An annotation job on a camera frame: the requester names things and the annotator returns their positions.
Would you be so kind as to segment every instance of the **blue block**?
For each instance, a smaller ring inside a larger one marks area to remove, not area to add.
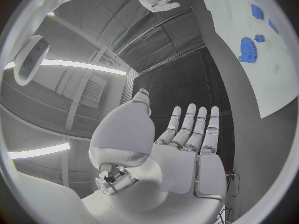
[[[254,16],[256,19],[264,19],[264,13],[260,9],[260,7],[251,4],[251,11],[252,11],[252,16]]]
[[[273,30],[274,30],[277,34],[279,34],[277,28],[274,26],[274,24],[272,23],[272,21],[271,21],[270,19],[269,19],[269,26],[272,27]]]

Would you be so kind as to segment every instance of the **light panel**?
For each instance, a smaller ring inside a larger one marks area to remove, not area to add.
[[[109,73],[118,74],[118,75],[122,75],[122,76],[126,75],[126,73],[124,71],[109,69],[109,68],[103,67],[103,66],[96,66],[96,65],[91,65],[91,64],[82,63],[82,62],[75,62],[75,61],[47,60],[47,59],[44,59],[41,62],[41,65],[71,66],[71,67],[86,68],[86,69],[97,70],[97,71],[104,71],[104,72],[109,72]],[[13,68],[13,67],[14,67],[14,63],[9,62],[4,67],[4,69],[6,70],[8,68]]]
[[[50,153],[56,153],[63,150],[70,149],[69,143],[63,143],[47,148],[39,148],[29,151],[21,151],[21,152],[8,152],[8,156],[10,159],[19,159],[19,158],[31,158],[31,157],[37,157],[42,156]]]

